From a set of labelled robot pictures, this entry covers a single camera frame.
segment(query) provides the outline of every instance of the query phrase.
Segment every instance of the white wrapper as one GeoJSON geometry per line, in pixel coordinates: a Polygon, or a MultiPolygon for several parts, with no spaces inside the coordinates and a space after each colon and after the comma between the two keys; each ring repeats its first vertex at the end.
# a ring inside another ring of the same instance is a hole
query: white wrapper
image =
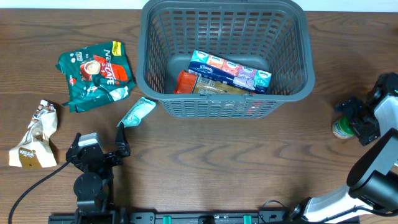
{"type": "Polygon", "coordinates": [[[49,141],[57,130],[58,119],[54,105],[42,100],[22,141],[9,151],[9,165],[24,168],[56,166],[49,141]]]}
{"type": "Polygon", "coordinates": [[[123,122],[124,127],[134,127],[138,126],[141,123],[141,120],[149,114],[156,106],[156,103],[145,99],[142,97],[137,101],[137,103],[127,112],[126,115],[119,122],[117,127],[119,127],[120,123],[123,122]]]}

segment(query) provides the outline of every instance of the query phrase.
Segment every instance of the canned drink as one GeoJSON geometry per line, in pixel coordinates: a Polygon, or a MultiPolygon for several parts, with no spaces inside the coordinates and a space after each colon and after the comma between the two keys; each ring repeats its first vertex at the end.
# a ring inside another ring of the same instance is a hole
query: canned drink
{"type": "Polygon", "coordinates": [[[331,130],[333,134],[340,139],[348,139],[354,136],[353,130],[349,127],[349,120],[347,117],[335,121],[331,126],[331,130]]]}

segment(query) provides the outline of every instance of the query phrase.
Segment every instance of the tissue box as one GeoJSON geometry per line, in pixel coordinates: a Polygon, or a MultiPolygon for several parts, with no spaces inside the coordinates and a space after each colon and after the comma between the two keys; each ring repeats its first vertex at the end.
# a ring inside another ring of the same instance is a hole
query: tissue box
{"type": "Polygon", "coordinates": [[[188,72],[247,91],[266,94],[272,74],[242,66],[199,50],[193,52],[188,72]]]}

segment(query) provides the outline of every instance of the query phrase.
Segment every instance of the nescafe coffee bag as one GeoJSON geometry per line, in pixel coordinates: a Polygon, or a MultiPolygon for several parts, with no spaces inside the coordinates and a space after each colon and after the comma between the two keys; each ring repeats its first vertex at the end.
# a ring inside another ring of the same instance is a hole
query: nescafe coffee bag
{"type": "Polygon", "coordinates": [[[112,41],[66,52],[56,68],[67,79],[70,112],[82,112],[129,96],[135,86],[124,44],[112,41]]]}

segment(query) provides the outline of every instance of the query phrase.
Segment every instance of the wood grain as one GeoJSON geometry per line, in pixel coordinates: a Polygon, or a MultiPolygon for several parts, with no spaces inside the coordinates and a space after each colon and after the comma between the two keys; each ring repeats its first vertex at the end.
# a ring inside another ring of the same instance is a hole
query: wood grain
{"type": "MultiPolygon", "coordinates": [[[[110,40],[126,43],[136,69],[140,11],[0,10],[0,222],[16,199],[55,170],[8,166],[8,150],[23,137],[41,99],[68,101],[64,76],[55,68],[61,53],[110,40]]],[[[378,75],[397,69],[398,14],[307,13],[317,82],[306,99],[282,105],[264,119],[176,119],[159,105],[140,126],[126,130],[132,155],[114,169],[116,203],[166,211],[255,210],[266,200],[294,206],[345,183],[370,146],[333,136],[333,105],[363,96],[378,75]]],[[[138,87],[123,101],[86,113],[57,106],[51,137],[59,164],[76,132],[98,132],[114,150],[115,125],[142,96],[138,87]]],[[[32,191],[14,223],[46,223],[51,213],[73,212],[68,166],[32,191]]],[[[363,223],[396,218],[363,216],[363,223]]]]}

